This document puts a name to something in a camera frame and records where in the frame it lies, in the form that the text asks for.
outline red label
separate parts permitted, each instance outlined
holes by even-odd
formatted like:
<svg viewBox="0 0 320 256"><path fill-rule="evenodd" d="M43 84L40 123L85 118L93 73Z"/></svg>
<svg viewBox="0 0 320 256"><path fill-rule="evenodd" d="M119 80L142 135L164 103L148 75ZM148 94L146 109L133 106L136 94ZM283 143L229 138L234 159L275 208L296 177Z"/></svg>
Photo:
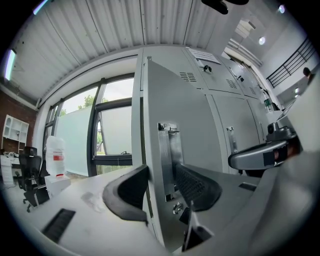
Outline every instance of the red label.
<svg viewBox="0 0 320 256"><path fill-rule="evenodd" d="M63 159L62 155L53 155L53 161L62 161Z"/></svg>

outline open cabinet door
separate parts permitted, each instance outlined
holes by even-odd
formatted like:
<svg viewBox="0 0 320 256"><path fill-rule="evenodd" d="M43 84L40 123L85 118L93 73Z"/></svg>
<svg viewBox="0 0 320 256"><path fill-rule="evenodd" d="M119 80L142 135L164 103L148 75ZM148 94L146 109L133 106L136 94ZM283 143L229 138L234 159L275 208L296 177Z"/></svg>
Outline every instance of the open cabinet door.
<svg viewBox="0 0 320 256"><path fill-rule="evenodd" d="M201 90L150 58L144 62L143 79L145 159L150 170L153 226L157 239L173 252L182 246L187 225L173 214L173 206L184 203L182 196L165 200L158 123L176 125L185 164L222 172L221 150L216 124Z"/></svg>

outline black object on ceiling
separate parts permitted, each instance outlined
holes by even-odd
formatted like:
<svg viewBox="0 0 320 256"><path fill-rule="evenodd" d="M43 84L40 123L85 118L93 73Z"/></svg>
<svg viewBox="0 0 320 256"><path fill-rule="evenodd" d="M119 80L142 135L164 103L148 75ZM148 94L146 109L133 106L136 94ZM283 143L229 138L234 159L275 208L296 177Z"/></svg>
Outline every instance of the black object on ceiling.
<svg viewBox="0 0 320 256"><path fill-rule="evenodd" d="M231 4L239 5L239 6L246 5L249 2L249 0L226 0L226 1ZM217 12L223 15L228 14L228 7L222 0L201 0L201 2L211 7L212 9L215 9Z"/></svg>

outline black hair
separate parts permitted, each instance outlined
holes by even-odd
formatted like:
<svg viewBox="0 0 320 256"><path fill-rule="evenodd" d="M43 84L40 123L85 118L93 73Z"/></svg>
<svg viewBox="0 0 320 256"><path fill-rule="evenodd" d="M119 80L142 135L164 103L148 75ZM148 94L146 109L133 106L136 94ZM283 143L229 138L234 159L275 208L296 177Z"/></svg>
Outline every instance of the black hair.
<svg viewBox="0 0 320 256"><path fill-rule="evenodd" d="M304 74L306 77L309 76L309 75L311 74L310 69L307 68L307 67L305 67L305 68L303 69L303 74Z"/></svg>

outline metal knob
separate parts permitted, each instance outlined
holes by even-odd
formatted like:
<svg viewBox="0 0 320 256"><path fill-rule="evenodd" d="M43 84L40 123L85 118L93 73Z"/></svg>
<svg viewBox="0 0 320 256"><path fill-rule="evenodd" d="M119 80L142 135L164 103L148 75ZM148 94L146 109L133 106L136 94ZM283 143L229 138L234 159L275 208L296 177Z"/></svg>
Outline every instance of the metal knob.
<svg viewBox="0 0 320 256"><path fill-rule="evenodd" d="M174 207L173 207L173 214L176 215L178 214L181 210L184 209L184 204L183 203L180 203L180 202L177 202Z"/></svg>

